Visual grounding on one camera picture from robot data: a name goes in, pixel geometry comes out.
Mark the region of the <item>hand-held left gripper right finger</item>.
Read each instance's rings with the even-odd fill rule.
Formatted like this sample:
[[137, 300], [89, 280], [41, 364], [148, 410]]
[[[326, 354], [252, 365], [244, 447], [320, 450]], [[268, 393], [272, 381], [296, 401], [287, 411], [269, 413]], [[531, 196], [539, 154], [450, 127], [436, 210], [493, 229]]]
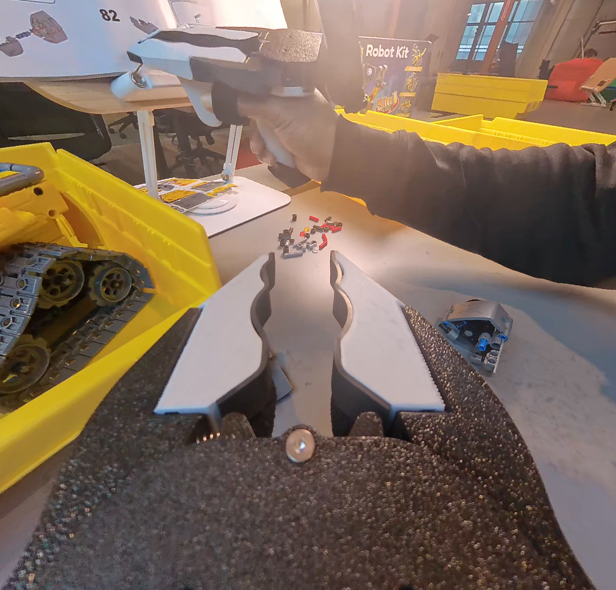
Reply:
[[331, 394], [343, 413], [443, 412], [404, 304], [337, 250], [330, 254], [335, 341]]

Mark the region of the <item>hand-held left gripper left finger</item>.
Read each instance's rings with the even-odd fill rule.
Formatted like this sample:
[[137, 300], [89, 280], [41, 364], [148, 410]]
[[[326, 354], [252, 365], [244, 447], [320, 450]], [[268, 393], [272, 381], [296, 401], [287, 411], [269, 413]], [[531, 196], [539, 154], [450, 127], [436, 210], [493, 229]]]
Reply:
[[256, 416], [272, 392], [270, 346], [275, 255], [261, 255], [191, 313], [192, 329], [154, 412]]

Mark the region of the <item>grey toy plate assembly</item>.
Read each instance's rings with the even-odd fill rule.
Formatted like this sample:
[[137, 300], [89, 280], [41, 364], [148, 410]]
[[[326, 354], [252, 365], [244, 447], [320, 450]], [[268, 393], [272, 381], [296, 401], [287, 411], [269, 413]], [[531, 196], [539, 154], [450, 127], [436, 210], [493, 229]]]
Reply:
[[294, 386], [289, 378], [291, 366], [291, 355], [288, 351], [270, 353], [270, 373], [276, 392], [276, 403], [286, 400], [294, 390]]

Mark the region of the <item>grey toy eye module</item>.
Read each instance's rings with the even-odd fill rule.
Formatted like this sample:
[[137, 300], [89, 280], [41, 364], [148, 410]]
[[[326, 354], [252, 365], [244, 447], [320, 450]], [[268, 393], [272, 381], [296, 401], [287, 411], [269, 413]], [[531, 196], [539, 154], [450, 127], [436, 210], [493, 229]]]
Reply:
[[500, 303], [471, 299], [452, 305], [436, 328], [468, 361], [469, 354], [477, 352], [475, 345], [482, 334], [491, 337], [485, 352], [494, 349], [502, 354], [512, 324], [512, 317]]

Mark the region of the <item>pile of small toy pieces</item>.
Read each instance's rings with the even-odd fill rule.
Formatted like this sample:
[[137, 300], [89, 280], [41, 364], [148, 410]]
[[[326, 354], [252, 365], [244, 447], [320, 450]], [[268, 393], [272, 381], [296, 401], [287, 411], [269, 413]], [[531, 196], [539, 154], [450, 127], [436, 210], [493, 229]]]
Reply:
[[320, 220], [309, 216], [310, 226], [305, 226], [296, 233], [290, 226], [278, 234], [278, 247], [282, 259], [300, 258], [306, 254], [319, 254], [328, 247], [331, 236], [343, 230], [343, 222], [333, 220], [331, 216]]

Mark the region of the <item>person's right forearm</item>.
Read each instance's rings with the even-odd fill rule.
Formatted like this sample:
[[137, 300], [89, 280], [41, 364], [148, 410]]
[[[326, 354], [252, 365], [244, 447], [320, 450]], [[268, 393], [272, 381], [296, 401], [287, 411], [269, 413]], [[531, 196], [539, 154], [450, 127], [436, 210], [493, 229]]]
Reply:
[[535, 278], [615, 277], [615, 143], [493, 151], [336, 116], [322, 190]]

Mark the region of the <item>grey desk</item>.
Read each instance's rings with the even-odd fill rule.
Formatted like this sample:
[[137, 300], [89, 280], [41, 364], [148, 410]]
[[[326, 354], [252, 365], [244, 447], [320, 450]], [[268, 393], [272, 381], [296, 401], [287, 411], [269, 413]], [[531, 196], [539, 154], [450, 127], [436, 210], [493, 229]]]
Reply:
[[615, 589], [615, 283], [554, 284], [371, 215], [316, 187], [210, 239], [222, 284], [266, 252], [298, 219], [331, 215], [343, 231], [317, 255], [277, 260], [265, 330], [292, 393], [279, 402], [274, 436], [297, 424], [331, 435], [330, 381], [340, 331], [329, 283], [338, 250], [435, 324], [467, 299], [501, 303], [513, 318], [497, 373], [488, 378], [538, 465], [560, 526], [598, 589]]

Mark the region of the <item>white instruction booklet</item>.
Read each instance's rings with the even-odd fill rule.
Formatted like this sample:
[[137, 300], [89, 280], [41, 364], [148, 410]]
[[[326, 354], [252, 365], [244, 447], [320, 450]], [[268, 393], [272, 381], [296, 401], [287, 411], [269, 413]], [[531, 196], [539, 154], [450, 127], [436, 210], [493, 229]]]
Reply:
[[1, 0], [1, 81], [122, 74], [158, 29], [285, 29], [280, 0]]

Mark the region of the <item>blue robot kit box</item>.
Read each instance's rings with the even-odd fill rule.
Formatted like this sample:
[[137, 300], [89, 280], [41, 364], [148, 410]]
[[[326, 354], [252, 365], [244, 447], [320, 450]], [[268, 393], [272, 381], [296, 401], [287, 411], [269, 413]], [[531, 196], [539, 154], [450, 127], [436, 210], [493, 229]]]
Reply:
[[365, 109], [410, 118], [431, 47], [429, 40], [360, 37]]

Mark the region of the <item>yellow sticker sheet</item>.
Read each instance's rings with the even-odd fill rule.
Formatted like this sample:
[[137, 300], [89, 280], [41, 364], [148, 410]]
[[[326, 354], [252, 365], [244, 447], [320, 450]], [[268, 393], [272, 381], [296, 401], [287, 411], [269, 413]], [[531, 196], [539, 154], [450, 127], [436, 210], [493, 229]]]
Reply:
[[182, 214], [216, 215], [236, 207], [240, 186], [221, 179], [169, 178], [157, 181], [158, 197]]

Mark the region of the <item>white wooden book stand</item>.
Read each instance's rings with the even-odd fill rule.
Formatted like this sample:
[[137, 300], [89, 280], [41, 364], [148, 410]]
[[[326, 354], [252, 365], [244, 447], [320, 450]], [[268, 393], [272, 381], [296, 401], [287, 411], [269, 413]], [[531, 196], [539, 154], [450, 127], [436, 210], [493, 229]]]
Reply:
[[[138, 69], [118, 78], [28, 78], [25, 84], [44, 97], [73, 110], [89, 114], [136, 112], [142, 145], [145, 185], [151, 195], [157, 189], [155, 138], [153, 134], [155, 110], [192, 109], [189, 98], [177, 77], [158, 70]], [[227, 146], [223, 178], [236, 187], [207, 201], [196, 209], [171, 207], [201, 224], [209, 238], [252, 221], [267, 213], [286, 207], [291, 198], [271, 187], [240, 176], [231, 176], [229, 162], [236, 160], [240, 145], [240, 129], [232, 127]]]

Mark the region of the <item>yellow toy robot vehicle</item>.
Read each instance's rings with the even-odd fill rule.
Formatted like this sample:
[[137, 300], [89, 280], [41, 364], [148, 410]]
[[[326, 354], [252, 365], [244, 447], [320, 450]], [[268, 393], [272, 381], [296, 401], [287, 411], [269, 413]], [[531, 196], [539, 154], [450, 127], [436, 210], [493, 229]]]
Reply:
[[89, 247], [59, 190], [1, 163], [1, 415], [77, 375], [153, 298], [145, 266]]

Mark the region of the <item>large paned window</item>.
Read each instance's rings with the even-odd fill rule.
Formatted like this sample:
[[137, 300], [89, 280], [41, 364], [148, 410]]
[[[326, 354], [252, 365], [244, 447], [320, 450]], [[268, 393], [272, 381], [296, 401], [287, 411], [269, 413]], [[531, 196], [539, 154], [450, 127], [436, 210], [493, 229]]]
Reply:
[[[504, 8], [504, 0], [481, 0], [471, 5], [461, 36], [456, 61], [483, 61]], [[508, 16], [501, 41], [517, 45], [516, 57], [520, 58], [535, 20], [540, 14], [543, 0], [515, 0]]]

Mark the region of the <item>red plastic container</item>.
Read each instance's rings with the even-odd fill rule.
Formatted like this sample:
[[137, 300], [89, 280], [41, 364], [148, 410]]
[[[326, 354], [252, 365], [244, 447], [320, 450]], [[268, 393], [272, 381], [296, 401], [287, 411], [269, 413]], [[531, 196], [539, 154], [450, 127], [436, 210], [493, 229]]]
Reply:
[[600, 68], [603, 60], [576, 58], [560, 62], [551, 70], [544, 99], [567, 102], [584, 102], [588, 93], [580, 87]]

